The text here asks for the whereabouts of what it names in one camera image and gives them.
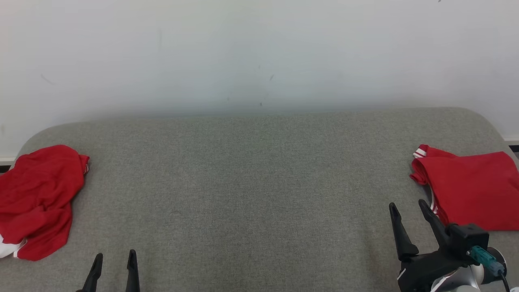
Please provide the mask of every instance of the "clothing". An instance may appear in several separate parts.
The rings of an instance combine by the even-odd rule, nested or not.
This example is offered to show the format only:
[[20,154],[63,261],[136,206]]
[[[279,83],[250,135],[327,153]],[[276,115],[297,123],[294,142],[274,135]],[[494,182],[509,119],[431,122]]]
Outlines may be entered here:
[[[2,243],[19,247],[18,258],[40,260],[65,245],[72,224],[70,201],[84,184],[88,160],[56,145],[20,156],[0,177],[0,235]],[[0,255],[13,248],[3,247]]]
[[411,178],[431,187],[431,209],[445,225],[519,230],[519,172],[506,153],[456,156],[422,144],[413,155]]

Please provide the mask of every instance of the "white baseboard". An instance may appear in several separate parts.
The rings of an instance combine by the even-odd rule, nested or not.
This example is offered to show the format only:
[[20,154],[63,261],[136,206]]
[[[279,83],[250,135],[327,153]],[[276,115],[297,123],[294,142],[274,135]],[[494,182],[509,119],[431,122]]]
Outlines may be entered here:
[[0,166],[13,165],[16,157],[0,157]]
[[518,137],[505,138],[504,141],[508,145],[519,145],[519,138]]

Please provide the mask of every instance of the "crumpled red shirt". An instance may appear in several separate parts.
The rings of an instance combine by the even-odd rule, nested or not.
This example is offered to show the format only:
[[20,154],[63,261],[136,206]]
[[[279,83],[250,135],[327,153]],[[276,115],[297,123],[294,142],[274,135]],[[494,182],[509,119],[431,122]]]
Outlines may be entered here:
[[17,257],[40,260],[66,244],[72,224],[70,201],[83,187],[88,156],[65,145],[21,155],[0,176],[0,235],[3,243],[26,243]]

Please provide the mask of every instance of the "white trim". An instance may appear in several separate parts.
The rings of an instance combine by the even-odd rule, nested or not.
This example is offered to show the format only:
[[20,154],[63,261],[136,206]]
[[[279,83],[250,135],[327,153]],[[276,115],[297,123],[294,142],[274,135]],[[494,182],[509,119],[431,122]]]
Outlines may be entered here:
[[426,156],[425,151],[420,149],[420,148],[418,148],[415,152],[420,154],[420,155],[422,155],[422,156]]
[[435,205],[434,205],[434,192],[432,191],[431,185],[429,185],[429,188],[431,189],[431,210],[434,211],[434,207],[435,207]]
[[24,241],[26,242],[25,239],[19,244],[3,243],[3,241],[4,238],[0,234],[0,258],[5,258],[12,253],[15,253],[17,256],[18,251],[23,246],[23,244],[25,244]]
[[13,165],[15,163],[16,157],[0,157],[0,166],[3,165]]
[[402,271],[402,273],[400,273],[400,275],[398,275],[397,277],[397,281],[400,279],[400,277],[405,273],[405,269]]
[[17,244],[18,248],[12,253],[12,256],[18,258],[18,251],[27,243],[27,238],[24,238],[21,243]]

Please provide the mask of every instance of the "white stripe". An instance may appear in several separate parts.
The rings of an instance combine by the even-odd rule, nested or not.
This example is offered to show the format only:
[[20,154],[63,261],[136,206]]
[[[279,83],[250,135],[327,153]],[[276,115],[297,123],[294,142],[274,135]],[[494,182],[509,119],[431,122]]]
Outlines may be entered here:
[[402,273],[400,273],[400,275],[398,275],[398,278],[397,278],[397,281],[398,279],[400,279],[400,277],[405,273],[405,269],[402,271]]
[[418,154],[421,154],[421,155],[423,155],[423,156],[426,156],[425,151],[422,150],[422,149],[420,149],[420,148],[418,148],[415,152],[417,152]]
[[21,243],[19,243],[19,247],[17,250],[15,250],[14,253],[12,253],[12,256],[15,258],[18,258],[18,251],[22,249],[22,247],[27,243],[27,238],[24,238]]
[[431,188],[431,210],[434,210],[434,192],[432,191],[431,185],[429,185]]

